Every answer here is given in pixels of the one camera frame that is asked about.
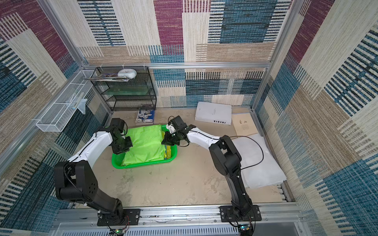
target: white mesh rack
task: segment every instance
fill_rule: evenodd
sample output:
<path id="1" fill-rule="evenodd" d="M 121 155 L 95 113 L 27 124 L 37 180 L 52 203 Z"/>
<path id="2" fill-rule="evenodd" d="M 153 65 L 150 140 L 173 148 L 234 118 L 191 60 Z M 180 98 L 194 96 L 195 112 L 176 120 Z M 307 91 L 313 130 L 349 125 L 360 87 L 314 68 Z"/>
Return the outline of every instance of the white mesh rack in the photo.
<path id="1" fill-rule="evenodd" d="M 84 78 L 89 78 L 93 72 L 93 70 L 82 70 L 76 75 L 37 122 L 36 125 L 40 130 L 62 132 L 77 109 L 70 106 L 78 96 L 84 98 L 92 88 L 92 82 Z"/>

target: carpet wall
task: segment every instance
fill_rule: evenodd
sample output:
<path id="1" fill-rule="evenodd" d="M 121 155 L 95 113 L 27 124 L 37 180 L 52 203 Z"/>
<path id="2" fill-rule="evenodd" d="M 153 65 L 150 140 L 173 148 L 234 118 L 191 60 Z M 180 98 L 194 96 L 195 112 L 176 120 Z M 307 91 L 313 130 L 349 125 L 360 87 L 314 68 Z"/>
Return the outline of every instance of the carpet wall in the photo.
<path id="1" fill-rule="evenodd" d="M 270 61 L 291 7 L 291 0 L 49 2 L 91 65 Z M 264 70 L 154 70 L 157 107 L 250 105 Z"/>
<path id="2" fill-rule="evenodd" d="M 314 236 L 378 234 L 377 20 L 306 0 L 256 109 Z"/>
<path id="3" fill-rule="evenodd" d="M 78 69 L 35 0 L 0 7 L 0 153 Z M 69 158 L 108 117 L 91 90 L 86 115 L 76 112 L 61 133 L 39 131 L 0 177 L 1 235 L 47 235 L 60 208 L 53 166 Z"/>

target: black mounting plate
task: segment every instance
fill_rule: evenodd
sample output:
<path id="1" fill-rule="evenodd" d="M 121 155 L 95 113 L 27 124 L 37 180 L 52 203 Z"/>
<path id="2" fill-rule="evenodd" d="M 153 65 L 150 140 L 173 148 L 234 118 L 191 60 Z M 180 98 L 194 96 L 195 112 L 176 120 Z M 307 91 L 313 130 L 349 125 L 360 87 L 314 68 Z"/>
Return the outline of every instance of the black mounting plate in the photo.
<path id="1" fill-rule="evenodd" d="M 129 225 L 138 225 L 140 209 L 123 209 L 124 218 L 129 217 Z M 115 226 L 115 225 L 126 225 L 126 221 L 123 220 L 121 223 L 118 223 L 117 218 L 105 218 L 98 219 L 97 226 Z"/>
<path id="2" fill-rule="evenodd" d="M 220 206 L 219 211 L 222 222 L 249 221 L 249 217 L 251 217 L 251 221 L 262 220 L 258 205 L 252 205 L 252 211 L 249 211 L 249 213 L 241 220 L 236 219 L 233 206 Z"/>

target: folded cloth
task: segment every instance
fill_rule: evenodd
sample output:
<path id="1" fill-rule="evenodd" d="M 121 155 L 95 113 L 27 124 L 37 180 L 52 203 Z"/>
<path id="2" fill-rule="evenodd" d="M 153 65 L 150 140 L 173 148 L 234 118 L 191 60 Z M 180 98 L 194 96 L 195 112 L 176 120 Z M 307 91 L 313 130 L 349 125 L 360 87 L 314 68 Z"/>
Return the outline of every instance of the folded cloth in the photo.
<path id="1" fill-rule="evenodd" d="M 126 152 L 123 165 L 164 160 L 166 148 L 161 144 L 161 125 L 132 128 L 128 130 L 127 136 L 130 136 L 133 146 Z"/>

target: red wire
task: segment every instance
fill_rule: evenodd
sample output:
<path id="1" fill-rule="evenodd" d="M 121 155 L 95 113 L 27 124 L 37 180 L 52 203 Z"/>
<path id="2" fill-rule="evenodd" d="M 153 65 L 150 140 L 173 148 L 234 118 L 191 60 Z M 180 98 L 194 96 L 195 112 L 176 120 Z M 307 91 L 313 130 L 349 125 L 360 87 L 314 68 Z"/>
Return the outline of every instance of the red wire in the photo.
<path id="1" fill-rule="evenodd" d="M 129 219 L 129 216 L 126 216 L 126 217 L 127 217 L 127 223 L 126 223 L 126 225 L 125 225 L 125 228 L 123 228 L 123 230 L 126 229 L 126 228 L 127 228 L 127 230 L 129 230 L 129 227 L 127 227 L 127 226 L 130 226 L 130 225 L 129 225 L 129 220 L 130 220 L 130 219 Z"/>

